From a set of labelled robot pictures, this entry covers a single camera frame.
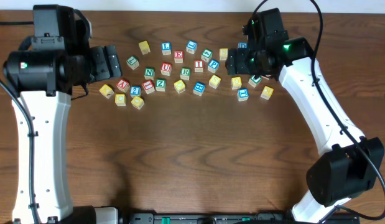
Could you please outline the red U block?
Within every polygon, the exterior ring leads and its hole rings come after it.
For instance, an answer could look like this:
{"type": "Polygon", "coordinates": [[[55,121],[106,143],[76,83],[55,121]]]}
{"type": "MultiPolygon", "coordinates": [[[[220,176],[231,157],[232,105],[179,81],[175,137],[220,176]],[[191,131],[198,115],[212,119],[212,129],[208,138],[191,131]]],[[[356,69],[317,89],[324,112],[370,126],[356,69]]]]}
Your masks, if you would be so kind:
{"type": "Polygon", "coordinates": [[[170,76],[172,71],[172,65],[170,63],[164,62],[160,68],[160,72],[162,75],[170,76]]]}

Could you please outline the red E block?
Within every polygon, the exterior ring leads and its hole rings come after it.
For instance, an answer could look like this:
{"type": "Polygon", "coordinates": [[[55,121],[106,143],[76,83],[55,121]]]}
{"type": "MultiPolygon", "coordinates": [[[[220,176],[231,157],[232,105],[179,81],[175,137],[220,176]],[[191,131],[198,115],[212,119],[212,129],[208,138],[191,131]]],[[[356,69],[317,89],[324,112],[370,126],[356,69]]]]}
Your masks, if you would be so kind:
{"type": "Polygon", "coordinates": [[[174,52],[174,62],[175,63],[183,63],[184,53],[182,50],[176,50],[174,52]]]}

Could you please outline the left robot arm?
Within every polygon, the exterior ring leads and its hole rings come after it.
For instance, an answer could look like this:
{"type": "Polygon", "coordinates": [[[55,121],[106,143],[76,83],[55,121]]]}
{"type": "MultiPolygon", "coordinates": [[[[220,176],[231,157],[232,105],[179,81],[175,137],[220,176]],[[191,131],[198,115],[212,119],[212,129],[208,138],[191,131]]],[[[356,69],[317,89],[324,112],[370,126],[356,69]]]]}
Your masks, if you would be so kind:
{"type": "Polygon", "coordinates": [[[59,5],[33,8],[34,34],[4,62],[4,89],[18,131],[14,223],[122,223],[116,207],[74,207],[68,188],[66,135],[74,86],[122,75],[115,46],[90,47],[91,24],[59,5]]]}

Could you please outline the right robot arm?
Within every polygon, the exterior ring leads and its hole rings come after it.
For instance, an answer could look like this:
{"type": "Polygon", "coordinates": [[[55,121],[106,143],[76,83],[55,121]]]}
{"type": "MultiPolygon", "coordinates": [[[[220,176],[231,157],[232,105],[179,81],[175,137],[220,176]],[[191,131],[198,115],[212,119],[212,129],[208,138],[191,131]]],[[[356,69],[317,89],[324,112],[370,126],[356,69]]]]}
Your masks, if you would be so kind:
{"type": "Polygon", "coordinates": [[[307,171],[307,193],[284,218],[287,223],[325,223],[345,203],[371,190],[385,188],[380,173],[384,146],[365,137],[341,108],[327,85],[317,46],[303,37],[291,39],[277,8],[256,9],[243,34],[245,47],[228,51],[229,75],[275,79],[293,98],[317,145],[319,159],[307,171]]]}

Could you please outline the green N block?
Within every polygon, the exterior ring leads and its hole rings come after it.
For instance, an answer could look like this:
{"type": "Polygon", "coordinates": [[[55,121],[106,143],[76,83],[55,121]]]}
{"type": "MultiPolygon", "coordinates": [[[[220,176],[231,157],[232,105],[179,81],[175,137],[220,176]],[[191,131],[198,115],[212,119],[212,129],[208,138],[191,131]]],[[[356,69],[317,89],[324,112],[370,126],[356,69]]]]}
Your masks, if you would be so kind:
{"type": "Polygon", "coordinates": [[[151,67],[146,67],[144,70],[144,78],[146,80],[154,80],[155,77],[155,69],[151,67]]]}

